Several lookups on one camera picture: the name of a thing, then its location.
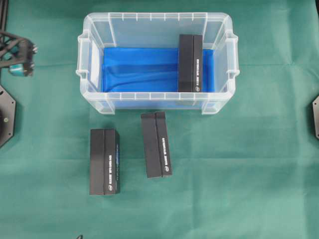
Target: blue fabric lining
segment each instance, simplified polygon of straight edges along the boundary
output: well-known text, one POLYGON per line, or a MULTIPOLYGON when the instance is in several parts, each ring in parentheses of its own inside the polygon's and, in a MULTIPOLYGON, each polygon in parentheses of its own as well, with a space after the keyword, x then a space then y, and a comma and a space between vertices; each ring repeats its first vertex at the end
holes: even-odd
MULTIPOLYGON (((103 92, 177 92, 178 48, 104 48, 103 92)), ((203 50, 203 92, 214 92, 213 50, 203 50)))

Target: green tablecloth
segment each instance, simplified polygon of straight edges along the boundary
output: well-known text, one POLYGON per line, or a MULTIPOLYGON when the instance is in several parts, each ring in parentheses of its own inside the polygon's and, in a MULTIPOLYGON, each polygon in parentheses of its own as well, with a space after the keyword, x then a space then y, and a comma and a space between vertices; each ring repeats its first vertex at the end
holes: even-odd
POLYGON ((0 149, 4 239, 319 238, 314 0, 11 0, 7 31, 39 51, 32 78, 2 71, 17 101, 0 149), (140 114, 103 116, 81 96, 77 36, 108 11, 225 12, 238 35, 236 93, 215 116, 166 111, 173 176, 146 178, 140 114), (89 196, 89 129, 121 136, 121 188, 89 196))

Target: product label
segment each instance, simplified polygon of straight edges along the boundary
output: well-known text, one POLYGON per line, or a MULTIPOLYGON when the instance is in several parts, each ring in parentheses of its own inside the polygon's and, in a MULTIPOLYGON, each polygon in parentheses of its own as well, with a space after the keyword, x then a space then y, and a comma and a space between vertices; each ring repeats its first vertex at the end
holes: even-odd
POLYGON ((168 162, 167 162, 167 154, 166 154, 166 142, 165 142, 165 138, 161 139, 162 143, 163 143, 163 153, 164 153, 164 164, 165 164, 165 171, 168 172, 169 171, 169 167, 168 167, 168 162))
POLYGON ((115 189, 117 189, 117 181, 119 180, 120 160, 119 160, 119 145, 116 145, 116 182, 115 189))
POLYGON ((199 91, 199 59, 196 60, 196 91, 199 91))
POLYGON ((112 156, 109 155, 109 190, 113 190, 112 186, 112 156))

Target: plastic bin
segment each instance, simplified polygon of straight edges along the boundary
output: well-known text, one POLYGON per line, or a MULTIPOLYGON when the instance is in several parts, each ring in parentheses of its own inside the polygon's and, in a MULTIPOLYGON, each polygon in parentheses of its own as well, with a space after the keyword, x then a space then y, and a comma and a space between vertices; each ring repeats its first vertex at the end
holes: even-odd
POLYGON ((92 13, 85 17, 78 37, 80 91, 102 114, 112 115, 115 109, 194 109, 215 114, 235 93, 237 41, 232 20, 224 13, 92 13), (214 49, 215 92, 101 92, 105 47, 173 48, 178 47, 180 34, 202 34, 203 48, 214 49))

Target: black box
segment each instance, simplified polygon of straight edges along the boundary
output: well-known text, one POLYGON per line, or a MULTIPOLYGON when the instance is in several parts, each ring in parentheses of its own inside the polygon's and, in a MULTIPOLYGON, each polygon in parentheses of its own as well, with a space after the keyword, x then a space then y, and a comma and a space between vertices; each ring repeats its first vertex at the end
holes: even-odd
POLYGON ((202 92, 202 75, 202 35, 179 35, 178 92, 202 92))
POLYGON ((115 129, 91 130, 90 194, 120 191, 119 135, 115 129))
POLYGON ((203 36, 193 36, 193 92, 202 91, 203 36))
POLYGON ((192 92, 193 35, 179 35, 178 92, 192 92))
POLYGON ((141 118, 147 177, 172 175, 165 112, 142 114, 141 118))

